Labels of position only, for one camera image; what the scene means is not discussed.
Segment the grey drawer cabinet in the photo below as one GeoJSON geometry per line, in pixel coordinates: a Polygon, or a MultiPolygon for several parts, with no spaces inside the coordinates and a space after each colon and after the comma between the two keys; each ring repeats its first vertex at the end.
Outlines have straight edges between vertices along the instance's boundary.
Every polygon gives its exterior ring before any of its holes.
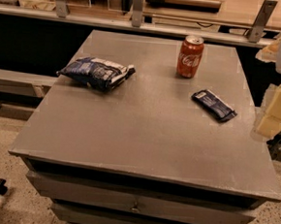
{"type": "MultiPolygon", "coordinates": [[[[281,199],[255,107],[233,48],[206,46],[193,79],[176,74],[180,43],[95,31],[79,55],[134,65],[107,94],[58,78],[14,141],[28,172],[88,186],[211,208],[255,209],[281,199]],[[210,90],[237,116],[219,123],[191,96],[210,90]]],[[[161,217],[51,199],[53,204],[161,217]]]]}

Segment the middle metal bracket post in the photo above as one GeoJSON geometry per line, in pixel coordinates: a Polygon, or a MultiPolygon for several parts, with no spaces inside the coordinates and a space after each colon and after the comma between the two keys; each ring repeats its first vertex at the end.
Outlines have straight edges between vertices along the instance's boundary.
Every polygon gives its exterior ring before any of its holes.
{"type": "Polygon", "coordinates": [[[142,20],[143,0],[133,0],[132,26],[139,28],[142,20]]]}

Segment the upper grey drawer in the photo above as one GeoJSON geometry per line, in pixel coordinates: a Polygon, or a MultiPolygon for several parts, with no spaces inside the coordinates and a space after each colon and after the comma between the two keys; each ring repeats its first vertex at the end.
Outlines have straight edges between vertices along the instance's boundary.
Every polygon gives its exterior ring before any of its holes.
{"type": "Polygon", "coordinates": [[[162,199],[127,194],[79,183],[66,176],[29,171],[27,178],[41,196],[112,210],[124,210],[148,217],[185,222],[186,224],[249,224],[255,215],[235,208],[200,207],[162,199]]]}

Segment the grey metal rail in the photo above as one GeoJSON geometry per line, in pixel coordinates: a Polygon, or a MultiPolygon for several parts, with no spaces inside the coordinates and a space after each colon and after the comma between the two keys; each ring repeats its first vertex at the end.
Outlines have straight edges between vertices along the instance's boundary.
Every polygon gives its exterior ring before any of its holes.
{"type": "Polygon", "coordinates": [[[230,46],[263,48],[272,43],[271,39],[261,38],[257,43],[250,42],[245,36],[231,35],[229,33],[205,32],[194,28],[181,28],[177,26],[156,25],[142,23],[140,27],[133,27],[131,20],[97,18],[94,16],[71,15],[59,17],[56,11],[46,12],[42,10],[26,9],[19,6],[0,5],[0,14],[20,17],[33,17],[36,19],[56,20],[57,22],[70,22],[94,27],[103,27],[119,31],[131,31],[143,34],[167,35],[168,37],[183,38],[187,35],[202,36],[206,42],[226,44],[230,46]]]}

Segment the red Coca-Cola can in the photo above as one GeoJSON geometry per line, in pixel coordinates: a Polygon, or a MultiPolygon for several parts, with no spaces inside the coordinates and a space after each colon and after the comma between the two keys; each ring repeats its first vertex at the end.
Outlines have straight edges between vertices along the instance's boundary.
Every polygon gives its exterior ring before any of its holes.
{"type": "Polygon", "coordinates": [[[188,35],[182,43],[177,57],[176,72],[184,78],[193,78],[203,57],[204,40],[202,37],[188,35]]]}

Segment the blue white chip bag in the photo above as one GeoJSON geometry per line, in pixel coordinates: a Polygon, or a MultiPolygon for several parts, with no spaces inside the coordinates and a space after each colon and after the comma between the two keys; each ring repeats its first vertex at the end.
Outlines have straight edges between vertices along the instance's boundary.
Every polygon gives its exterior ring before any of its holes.
{"type": "Polygon", "coordinates": [[[134,65],[123,66],[106,59],[84,57],[63,67],[57,76],[64,75],[105,93],[134,74],[135,69],[134,65]]]}

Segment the right metal bracket post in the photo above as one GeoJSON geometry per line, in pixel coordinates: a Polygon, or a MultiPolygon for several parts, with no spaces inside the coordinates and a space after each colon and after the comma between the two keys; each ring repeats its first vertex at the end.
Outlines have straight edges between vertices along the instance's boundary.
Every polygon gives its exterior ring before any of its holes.
{"type": "Polygon", "coordinates": [[[265,26],[267,25],[271,14],[277,5],[276,0],[264,0],[257,16],[247,33],[247,40],[251,43],[257,43],[263,35],[265,26]]]}

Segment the dark blue snack bar wrapper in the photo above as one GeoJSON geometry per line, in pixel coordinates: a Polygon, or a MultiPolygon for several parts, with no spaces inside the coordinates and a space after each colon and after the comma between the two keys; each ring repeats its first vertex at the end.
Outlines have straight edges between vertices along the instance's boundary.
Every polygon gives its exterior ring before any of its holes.
{"type": "Polygon", "coordinates": [[[220,97],[212,91],[200,90],[193,93],[192,101],[200,104],[208,113],[210,113],[219,123],[228,122],[237,116],[236,111],[227,105],[220,97]]]}

